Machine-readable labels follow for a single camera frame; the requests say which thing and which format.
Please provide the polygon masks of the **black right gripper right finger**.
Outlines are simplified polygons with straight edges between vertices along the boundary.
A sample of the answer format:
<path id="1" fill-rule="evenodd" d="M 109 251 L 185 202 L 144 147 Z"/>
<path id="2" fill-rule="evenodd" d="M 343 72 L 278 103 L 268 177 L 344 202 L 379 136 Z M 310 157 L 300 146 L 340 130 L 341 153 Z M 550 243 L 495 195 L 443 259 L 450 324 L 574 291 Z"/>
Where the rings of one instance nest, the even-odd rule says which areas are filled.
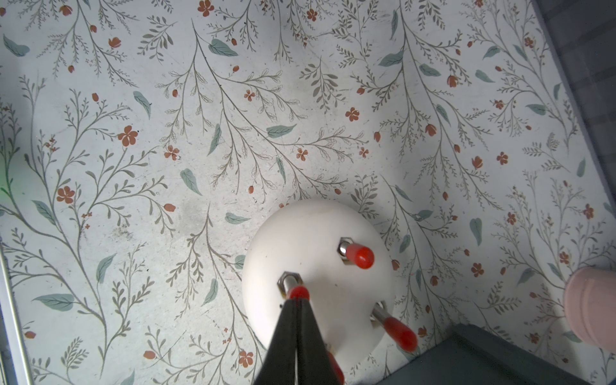
<path id="1" fill-rule="evenodd" d="M 298 384 L 340 384 L 310 303 L 304 298 L 297 298 L 296 305 Z"/>

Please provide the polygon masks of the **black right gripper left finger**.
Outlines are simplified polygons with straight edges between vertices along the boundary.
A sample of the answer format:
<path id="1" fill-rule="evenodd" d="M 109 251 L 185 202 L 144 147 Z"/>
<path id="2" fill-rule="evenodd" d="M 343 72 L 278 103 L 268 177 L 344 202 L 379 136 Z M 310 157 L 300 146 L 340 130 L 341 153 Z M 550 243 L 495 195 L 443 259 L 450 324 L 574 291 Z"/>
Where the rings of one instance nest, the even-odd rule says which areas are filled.
<path id="1" fill-rule="evenodd" d="M 298 299 L 285 301 L 255 385 L 293 385 L 297 359 Z"/>

